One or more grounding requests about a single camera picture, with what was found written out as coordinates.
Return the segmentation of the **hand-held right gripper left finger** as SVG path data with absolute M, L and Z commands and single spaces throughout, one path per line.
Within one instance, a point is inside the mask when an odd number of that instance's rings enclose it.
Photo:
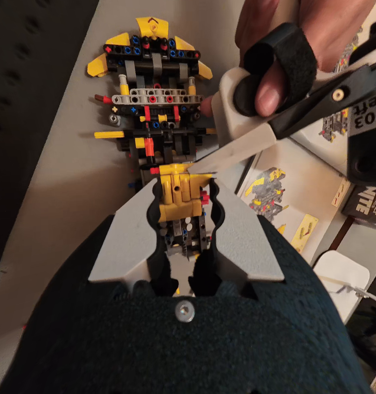
M 165 243 L 158 229 L 162 185 L 151 180 L 118 209 L 88 277 L 90 282 L 122 282 L 132 292 L 134 285 L 148 281 L 157 295 L 173 296 L 178 281 L 171 278 Z

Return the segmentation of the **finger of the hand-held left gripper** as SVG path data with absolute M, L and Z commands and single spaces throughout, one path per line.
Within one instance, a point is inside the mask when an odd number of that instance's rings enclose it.
M 269 123 L 263 123 L 247 134 L 203 157 L 188 168 L 191 175 L 215 174 L 260 153 L 276 143 Z

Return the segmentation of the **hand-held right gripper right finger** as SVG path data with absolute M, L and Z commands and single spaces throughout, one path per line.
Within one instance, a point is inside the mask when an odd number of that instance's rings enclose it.
M 210 246 L 195 262 L 189 285 L 196 297 L 212 297 L 225 285 L 256 297 L 252 283 L 282 282 L 279 266 L 258 216 L 218 178 L 210 179 Z

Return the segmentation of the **yellow black lego car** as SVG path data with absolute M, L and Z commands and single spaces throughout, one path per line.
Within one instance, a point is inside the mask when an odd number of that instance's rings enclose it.
M 132 184 L 138 192 L 160 180 L 159 229 L 168 256 L 181 254 L 190 262 L 208 249 L 204 188 L 210 175 L 190 175 L 203 137 L 216 134 L 199 128 L 204 96 L 196 92 L 195 78 L 212 78 L 201 53 L 178 36 L 169 36 L 169 23 L 156 17 L 138 17 L 139 34 L 109 38 L 103 53 L 87 65 L 91 77 L 118 75 L 120 91 L 94 98 L 110 108 L 115 131 L 95 132 L 96 139 L 116 140 L 133 160 Z

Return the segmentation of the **lego instruction booklet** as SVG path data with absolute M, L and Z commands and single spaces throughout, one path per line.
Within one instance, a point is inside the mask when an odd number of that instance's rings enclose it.
M 238 195 L 271 222 L 310 263 L 350 182 L 352 138 L 376 147 L 376 91 L 351 107 L 319 118 L 258 154 Z

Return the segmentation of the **black lego set box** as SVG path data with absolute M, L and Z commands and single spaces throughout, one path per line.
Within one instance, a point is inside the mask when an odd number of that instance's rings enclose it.
M 360 224 L 376 227 L 376 187 L 356 185 L 342 213 L 351 216 Z

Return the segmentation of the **person's left hand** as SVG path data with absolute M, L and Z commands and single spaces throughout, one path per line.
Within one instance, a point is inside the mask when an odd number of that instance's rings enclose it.
M 300 1 L 298 26 L 314 52 L 319 70 L 333 70 L 375 4 L 374 0 Z M 240 66 L 243 65 L 246 51 L 270 31 L 278 5 L 277 0 L 244 2 L 235 32 L 235 44 L 240 50 Z M 258 115 L 272 115 L 285 101 L 287 92 L 286 74 L 275 60 L 261 79 L 256 92 L 254 104 Z

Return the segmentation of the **black perforated mat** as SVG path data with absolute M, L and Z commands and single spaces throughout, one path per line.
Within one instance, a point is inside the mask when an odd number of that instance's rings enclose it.
M 97 0 L 0 0 L 0 261 Z

